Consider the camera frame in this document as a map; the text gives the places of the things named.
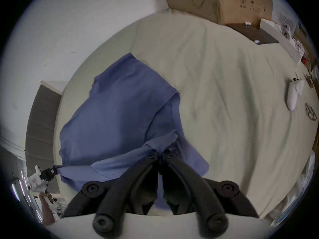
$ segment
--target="cardboard box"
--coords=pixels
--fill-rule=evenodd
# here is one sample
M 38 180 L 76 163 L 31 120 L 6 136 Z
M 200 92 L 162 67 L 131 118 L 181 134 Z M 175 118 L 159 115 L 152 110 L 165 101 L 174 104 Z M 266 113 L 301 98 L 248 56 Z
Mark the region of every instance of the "cardboard box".
M 166 0 L 172 9 L 181 10 L 226 25 L 250 22 L 259 26 L 260 19 L 271 20 L 272 0 Z

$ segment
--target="white wall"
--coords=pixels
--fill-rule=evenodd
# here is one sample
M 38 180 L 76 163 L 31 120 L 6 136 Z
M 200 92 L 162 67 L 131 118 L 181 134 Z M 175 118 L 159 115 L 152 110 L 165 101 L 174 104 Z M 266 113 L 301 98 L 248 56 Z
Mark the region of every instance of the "white wall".
M 165 0 L 34 0 L 2 57 L 0 144 L 24 158 L 26 127 L 40 81 L 63 88 L 103 42 L 165 8 Z

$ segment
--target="white bedsheet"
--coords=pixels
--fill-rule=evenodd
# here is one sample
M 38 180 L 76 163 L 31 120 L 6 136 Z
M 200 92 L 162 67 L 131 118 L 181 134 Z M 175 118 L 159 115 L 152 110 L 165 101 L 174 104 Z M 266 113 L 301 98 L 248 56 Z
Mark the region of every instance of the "white bedsheet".
M 209 162 L 206 178 L 236 182 L 263 218 L 289 192 L 309 157 L 319 114 L 306 84 L 297 108 L 286 106 L 287 86 L 307 72 L 279 44 L 256 45 L 205 19 L 166 10 L 126 27 L 92 53 L 63 92 L 54 133 L 54 161 L 61 164 L 59 133 L 86 100 L 93 79 L 131 52 L 181 94 L 188 141 Z M 75 192 L 58 178 L 60 192 Z

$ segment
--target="controller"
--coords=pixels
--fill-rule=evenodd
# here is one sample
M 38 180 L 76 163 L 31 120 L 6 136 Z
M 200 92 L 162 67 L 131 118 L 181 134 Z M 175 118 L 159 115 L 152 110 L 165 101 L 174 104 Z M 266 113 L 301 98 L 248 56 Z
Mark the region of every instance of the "controller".
M 302 94 L 305 80 L 293 78 L 293 81 L 289 84 L 287 106 L 290 111 L 296 108 L 298 96 Z

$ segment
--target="wrinkled fabric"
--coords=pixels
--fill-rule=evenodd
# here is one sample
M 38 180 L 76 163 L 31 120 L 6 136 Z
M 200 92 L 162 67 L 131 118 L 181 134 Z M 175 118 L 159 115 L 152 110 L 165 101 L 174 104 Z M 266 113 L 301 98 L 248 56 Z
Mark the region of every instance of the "wrinkled fabric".
M 178 91 L 132 54 L 119 59 L 95 77 L 89 98 L 61 130 L 62 181 L 79 191 L 167 148 L 203 176 L 209 165 L 184 137 L 179 102 Z

